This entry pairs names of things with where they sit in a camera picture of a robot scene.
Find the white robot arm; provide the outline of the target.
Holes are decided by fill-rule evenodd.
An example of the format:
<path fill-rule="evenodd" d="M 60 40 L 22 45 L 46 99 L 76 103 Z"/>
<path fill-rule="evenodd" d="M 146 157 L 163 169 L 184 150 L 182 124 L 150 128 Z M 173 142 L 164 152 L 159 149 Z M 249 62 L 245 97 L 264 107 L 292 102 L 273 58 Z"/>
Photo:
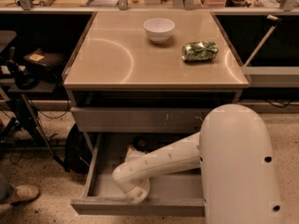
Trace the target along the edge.
<path fill-rule="evenodd" d="M 150 179 L 199 168 L 206 224 L 283 224 L 276 162 L 263 119 L 243 105 L 208 113 L 198 133 L 139 157 L 112 173 L 131 203 L 143 202 Z"/>

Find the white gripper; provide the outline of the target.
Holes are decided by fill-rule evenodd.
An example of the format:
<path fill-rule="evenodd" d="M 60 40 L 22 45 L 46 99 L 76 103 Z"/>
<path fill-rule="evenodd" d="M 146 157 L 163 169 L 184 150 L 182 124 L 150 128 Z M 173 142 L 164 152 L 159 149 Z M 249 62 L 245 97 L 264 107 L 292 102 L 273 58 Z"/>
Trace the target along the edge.
<path fill-rule="evenodd" d="M 127 148 L 127 153 L 125 157 L 125 161 L 132 161 L 134 159 L 137 159 L 139 157 L 142 157 L 144 155 L 148 154 L 148 151 L 138 151 L 134 148 L 133 145 L 129 145 Z"/>

